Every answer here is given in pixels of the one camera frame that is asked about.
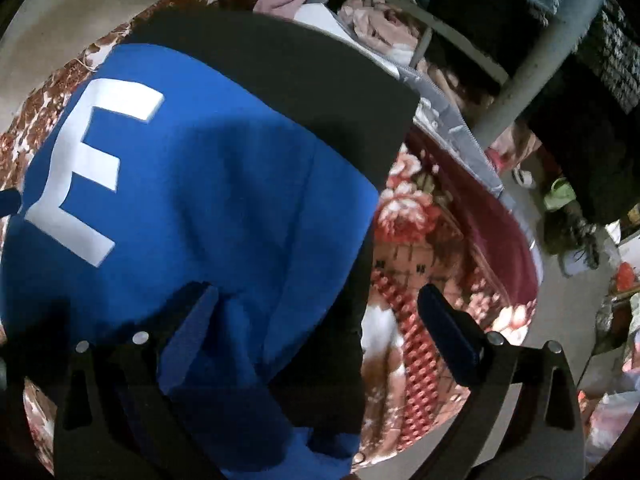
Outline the dark shoe on floor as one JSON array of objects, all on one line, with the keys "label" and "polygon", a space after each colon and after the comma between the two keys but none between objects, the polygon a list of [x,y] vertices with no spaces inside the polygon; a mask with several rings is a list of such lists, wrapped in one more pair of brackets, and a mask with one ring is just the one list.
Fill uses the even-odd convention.
[{"label": "dark shoe on floor", "polygon": [[542,217],[544,248],[558,257],[566,278],[599,269],[601,249],[597,232],[597,226],[586,220],[576,200],[548,210]]}]

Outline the brown floral bed blanket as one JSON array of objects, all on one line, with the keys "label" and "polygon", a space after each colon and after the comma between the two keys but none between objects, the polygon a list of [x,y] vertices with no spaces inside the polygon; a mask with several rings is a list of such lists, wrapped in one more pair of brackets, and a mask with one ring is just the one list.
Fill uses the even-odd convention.
[{"label": "brown floral bed blanket", "polygon": [[[111,50],[160,10],[253,11],[262,0],[158,0],[88,44],[29,93],[1,131],[1,189],[24,183],[27,167],[61,117],[72,92]],[[522,344],[534,316],[538,282],[515,219],[436,140],[454,130],[469,140],[456,108],[431,81],[414,126],[390,168],[374,222],[372,285],[363,319],[366,410],[352,472],[408,450],[462,409],[459,386],[419,320],[419,289],[435,285],[485,331]]]}]

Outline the blue and black sweatshirt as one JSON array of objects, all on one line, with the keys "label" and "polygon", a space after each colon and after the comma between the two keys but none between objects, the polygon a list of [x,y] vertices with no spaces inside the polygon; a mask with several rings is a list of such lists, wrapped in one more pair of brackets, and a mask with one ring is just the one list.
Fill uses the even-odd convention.
[{"label": "blue and black sweatshirt", "polygon": [[1,261],[9,386],[209,284],[158,383],[219,479],[341,479],[360,442],[378,198],[419,97],[343,41],[160,10],[70,97]]}]

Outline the grey metal rack frame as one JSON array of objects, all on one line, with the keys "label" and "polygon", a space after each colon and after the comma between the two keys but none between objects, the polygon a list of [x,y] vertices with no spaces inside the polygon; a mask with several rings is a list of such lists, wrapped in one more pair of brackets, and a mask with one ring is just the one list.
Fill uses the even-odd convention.
[{"label": "grey metal rack frame", "polygon": [[604,0],[383,0],[422,23],[413,57],[447,41],[497,93],[472,131],[487,148],[520,116],[587,32]]}]

